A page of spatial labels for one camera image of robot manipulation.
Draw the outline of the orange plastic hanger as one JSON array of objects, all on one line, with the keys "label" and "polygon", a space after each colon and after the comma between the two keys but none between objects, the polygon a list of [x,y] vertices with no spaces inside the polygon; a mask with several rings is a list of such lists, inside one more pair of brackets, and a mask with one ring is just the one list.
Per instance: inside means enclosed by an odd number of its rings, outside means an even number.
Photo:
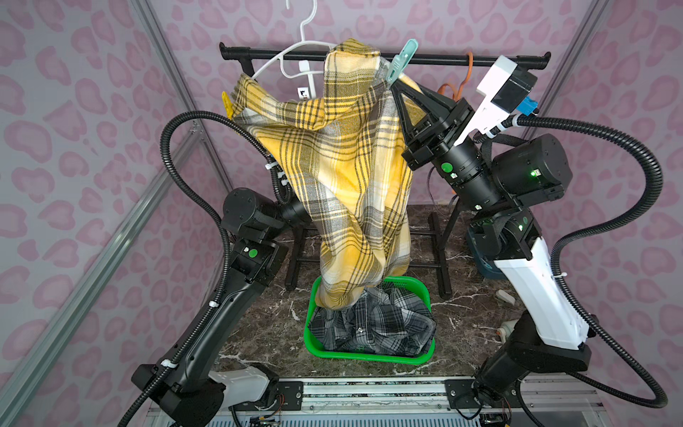
[{"label": "orange plastic hanger", "polygon": [[466,57],[467,57],[467,66],[468,66],[467,74],[466,74],[465,77],[462,79],[462,81],[461,81],[461,83],[458,85],[458,87],[455,87],[454,85],[451,85],[450,83],[444,83],[444,84],[441,85],[441,87],[439,87],[439,89],[437,90],[437,93],[438,93],[438,94],[440,94],[440,95],[446,95],[446,90],[449,89],[449,90],[451,91],[451,99],[452,99],[453,101],[459,101],[460,99],[462,99],[462,92],[464,91],[464,87],[466,87],[466,85],[467,85],[467,84],[469,83],[469,81],[471,80],[472,71],[473,71],[473,68],[474,68],[474,55],[473,55],[473,52],[468,52],[468,53],[466,53]]}]

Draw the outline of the yellow plaid shirt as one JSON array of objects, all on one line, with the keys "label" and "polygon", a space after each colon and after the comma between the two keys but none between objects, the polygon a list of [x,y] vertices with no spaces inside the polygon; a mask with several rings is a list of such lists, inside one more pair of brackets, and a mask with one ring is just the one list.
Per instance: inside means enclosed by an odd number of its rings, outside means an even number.
[{"label": "yellow plaid shirt", "polygon": [[235,121],[274,156],[320,234],[316,302],[331,310],[405,274],[410,261],[413,174],[389,67],[377,49],[348,39],[325,58],[317,99],[279,101],[247,75],[231,96]]}]

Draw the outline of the white plastic hanger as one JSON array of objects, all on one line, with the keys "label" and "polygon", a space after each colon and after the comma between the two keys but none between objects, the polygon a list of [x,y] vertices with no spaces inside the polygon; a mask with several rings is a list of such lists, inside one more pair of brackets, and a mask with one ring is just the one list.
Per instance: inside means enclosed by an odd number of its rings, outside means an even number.
[{"label": "white plastic hanger", "polygon": [[[297,94],[301,101],[309,101],[318,97],[314,76],[322,75],[323,71],[313,69],[311,62],[315,59],[325,60],[331,49],[335,47],[335,44],[307,38],[306,27],[314,21],[317,12],[318,1],[313,0],[311,2],[311,12],[299,24],[300,40],[268,59],[265,64],[254,71],[252,79],[257,80],[268,68],[277,64],[284,78],[290,80],[297,78],[307,79],[306,85],[297,87]],[[298,71],[289,73],[286,70],[285,62],[297,62]]]}]

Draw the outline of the yellow clothespin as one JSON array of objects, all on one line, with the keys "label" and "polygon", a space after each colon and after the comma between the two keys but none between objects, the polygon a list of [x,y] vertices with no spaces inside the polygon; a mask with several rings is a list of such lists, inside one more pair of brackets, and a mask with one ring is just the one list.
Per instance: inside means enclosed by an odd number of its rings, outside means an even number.
[{"label": "yellow clothespin", "polygon": [[225,115],[228,119],[233,119],[235,111],[233,107],[233,103],[231,101],[231,98],[229,97],[229,94],[226,92],[222,92],[222,104],[225,110]]}]

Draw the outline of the grey plaid shirt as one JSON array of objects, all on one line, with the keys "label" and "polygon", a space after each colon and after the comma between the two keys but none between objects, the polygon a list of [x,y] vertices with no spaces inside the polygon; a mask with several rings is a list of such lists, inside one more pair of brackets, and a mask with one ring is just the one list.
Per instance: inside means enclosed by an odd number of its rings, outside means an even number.
[{"label": "grey plaid shirt", "polygon": [[428,352],[437,323],[415,292],[391,282],[368,288],[339,311],[317,308],[309,331],[328,352],[415,358]]}]

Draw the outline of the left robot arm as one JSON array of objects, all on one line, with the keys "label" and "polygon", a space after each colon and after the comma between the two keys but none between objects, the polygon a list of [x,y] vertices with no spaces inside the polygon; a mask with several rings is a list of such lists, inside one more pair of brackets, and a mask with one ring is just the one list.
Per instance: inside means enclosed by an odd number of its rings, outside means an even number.
[{"label": "left robot arm", "polygon": [[[170,140],[178,127],[196,119],[226,126],[256,148],[270,170],[275,199],[237,188],[227,195],[222,212],[217,212],[192,190],[174,165]],[[136,368],[132,381],[141,394],[119,425],[129,425],[142,404],[152,400],[176,426],[206,426],[221,409],[229,389],[210,375],[219,350],[279,272],[287,249],[277,242],[277,237],[309,223],[311,217],[274,156],[224,115],[205,110],[181,113],[164,127],[159,147],[162,163],[174,184],[217,226],[223,246],[222,270],[207,302],[174,346],[158,362]]]}]

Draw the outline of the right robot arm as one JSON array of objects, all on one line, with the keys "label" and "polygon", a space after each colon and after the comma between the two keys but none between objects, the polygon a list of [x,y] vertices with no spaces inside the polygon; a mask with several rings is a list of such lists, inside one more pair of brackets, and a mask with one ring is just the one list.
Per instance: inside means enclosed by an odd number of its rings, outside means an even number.
[{"label": "right robot arm", "polygon": [[[663,387],[635,357],[601,327],[570,290],[560,267],[570,243],[620,229],[654,206],[663,171],[642,142],[608,126],[574,119],[505,114],[490,133],[473,133],[476,110],[423,86],[391,86],[406,140],[404,158],[412,169],[433,165],[472,211],[469,233],[478,257],[512,283],[525,304],[512,335],[478,369],[469,398],[492,406],[520,389],[531,373],[563,373],[632,404],[663,408]],[[573,174],[555,131],[589,135],[623,149],[640,165],[646,181],[641,197],[614,219],[573,231],[549,247],[531,207],[561,199]],[[652,391],[643,398],[586,375],[600,338]]]}]

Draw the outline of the dark teal plastic bin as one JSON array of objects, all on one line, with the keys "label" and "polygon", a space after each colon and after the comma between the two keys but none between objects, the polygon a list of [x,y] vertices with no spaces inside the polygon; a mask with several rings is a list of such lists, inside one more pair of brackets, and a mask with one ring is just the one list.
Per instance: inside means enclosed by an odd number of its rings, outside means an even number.
[{"label": "dark teal plastic bin", "polygon": [[471,230],[467,230],[466,235],[465,235],[465,241],[467,243],[468,248],[471,251],[472,259],[474,260],[477,271],[480,273],[480,275],[482,275],[485,279],[492,279],[492,280],[505,280],[506,279],[506,276],[503,274],[503,272],[501,272],[494,265],[494,263],[487,261],[487,259],[480,252],[480,250],[478,249],[476,242],[474,240],[474,234]]}]

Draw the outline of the black clothes rack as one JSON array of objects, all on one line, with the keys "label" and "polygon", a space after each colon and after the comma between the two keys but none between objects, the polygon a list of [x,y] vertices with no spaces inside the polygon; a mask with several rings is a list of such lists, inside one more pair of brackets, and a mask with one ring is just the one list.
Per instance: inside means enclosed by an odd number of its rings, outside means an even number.
[{"label": "black clothes rack", "polygon": [[[238,62],[242,71],[252,76],[254,74],[255,60],[268,60],[272,58],[277,51],[265,50],[258,48],[251,48],[248,46],[226,46],[223,42],[219,44],[219,50],[224,60],[234,60]],[[544,70],[548,67],[551,61],[551,53],[547,52],[544,55],[516,55],[510,58],[525,69]],[[496,61],[494,56],[477,55],[474,56],[474,67],[490,67]],[[315,59],[313,62],[322,62],[321,59]],[[412,58],[411,65],[427,65],[427,66],[445,66],[445,67],[468,67],[466,54],[451,55],[451,54],[428,54],[417,53]],[[451,236],[455,222],[457,221],[459,213],[452,211],[445,229],[439,227],[439,217],[435,211],[428,216],[428,229],[425,231],[417,231],[416,236],[430,239],[431,250],[433,255],[432,263],[418,263],[412,262],[410,266],[414,269],[429,269],[435,270],[437,275],[437,283],[439,296],[446,299],[452,295],[452,288],[450,284],[450,276],[448,272],[448,262],[446,261],[445,248],[446,243]],[[309,233],[315,231],[312,226],[299,226],[295,228],[293,236],[295,237],[295,252],[290,258],[286,277],[285,288],[286,291],[292,292],[297,288],[298,279],[302,265],[317,264],[318,259],[313,257],[306,257],[303,255],[303,244]]]}]

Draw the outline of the beige power adapter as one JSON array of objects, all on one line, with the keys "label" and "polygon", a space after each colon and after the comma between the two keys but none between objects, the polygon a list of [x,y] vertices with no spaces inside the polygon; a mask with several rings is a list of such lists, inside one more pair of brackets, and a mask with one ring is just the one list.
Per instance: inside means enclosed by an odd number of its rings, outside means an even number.
[{"label": "beige power adapter", "polygon": [[503,322],[501,326],[498,327],[498,329],[496,329],[496,334],[499,337],[501,343],[507,342],[507,340],[512,335],[518,321],[518,318],[516,320],[507,320]]}]

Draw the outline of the green plastic basket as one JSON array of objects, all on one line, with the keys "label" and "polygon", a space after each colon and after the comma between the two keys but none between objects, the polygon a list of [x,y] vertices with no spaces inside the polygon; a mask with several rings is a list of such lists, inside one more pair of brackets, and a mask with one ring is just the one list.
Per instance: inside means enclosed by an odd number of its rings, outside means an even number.
[{"label": "green plastic basket", "polygon": [[387,277],[339,311],[311,299],[303,337],[321,359],[418,366],[434,354],[436,331],[427,287],[411,277]]}]

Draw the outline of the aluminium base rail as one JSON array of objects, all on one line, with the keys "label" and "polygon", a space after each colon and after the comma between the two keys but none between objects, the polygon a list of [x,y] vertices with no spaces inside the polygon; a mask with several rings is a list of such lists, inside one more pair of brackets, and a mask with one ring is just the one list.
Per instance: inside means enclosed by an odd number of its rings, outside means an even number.
[{"label": "aluminium base rail", "polygon": [[565,375],[530,375],[494,407],[466,397],[467,376],[295,378],[286,380],[286,405],[272,412],[276,426],[481,426],[508,415],[529,426],[523,400],[546,426],[608,426],[595,391]]}]

